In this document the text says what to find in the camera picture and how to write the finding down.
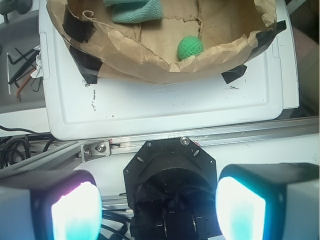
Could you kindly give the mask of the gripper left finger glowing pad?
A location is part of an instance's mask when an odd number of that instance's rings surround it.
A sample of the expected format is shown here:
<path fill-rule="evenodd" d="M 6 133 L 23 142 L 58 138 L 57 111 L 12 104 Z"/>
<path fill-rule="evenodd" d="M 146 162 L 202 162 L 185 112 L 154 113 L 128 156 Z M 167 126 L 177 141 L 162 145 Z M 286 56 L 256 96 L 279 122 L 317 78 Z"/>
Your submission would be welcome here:
<path fill-rule="evenodd" d="M 2 240 L 96 240 L 102 197 L 86 170 L 1 170 Z"/>

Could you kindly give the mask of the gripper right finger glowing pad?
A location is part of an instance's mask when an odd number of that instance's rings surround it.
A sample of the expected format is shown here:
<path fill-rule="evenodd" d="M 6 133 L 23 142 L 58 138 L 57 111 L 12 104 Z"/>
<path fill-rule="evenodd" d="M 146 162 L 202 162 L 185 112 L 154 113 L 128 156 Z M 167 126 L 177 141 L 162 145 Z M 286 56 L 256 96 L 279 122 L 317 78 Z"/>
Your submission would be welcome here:
<path fill-rule="evenodd" d="M 229 164 L 220 173 L 216 212 L 227 240 L 318 240 L 317 164 Z"/>

